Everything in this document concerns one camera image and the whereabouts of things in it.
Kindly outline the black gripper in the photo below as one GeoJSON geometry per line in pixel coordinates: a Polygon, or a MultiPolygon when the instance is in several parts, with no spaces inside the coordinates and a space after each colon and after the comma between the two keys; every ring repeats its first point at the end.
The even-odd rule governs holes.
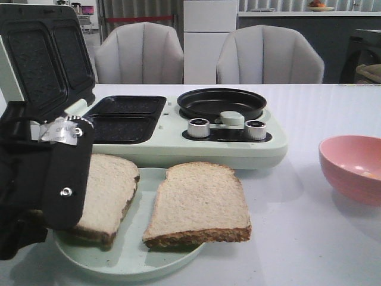
{"type": "Polygon", "coordinates": [[[1,116],[1,260],[45,242],[48,228],[40,208],[47,225],[57,230],[76,226],[83,213],[93,124],[66,116],[42,125],[39,140],[50,143],[49,162],[50,148],[31,139],[30,123],[36,119],[22,101],[10,101],[1,116]]]}

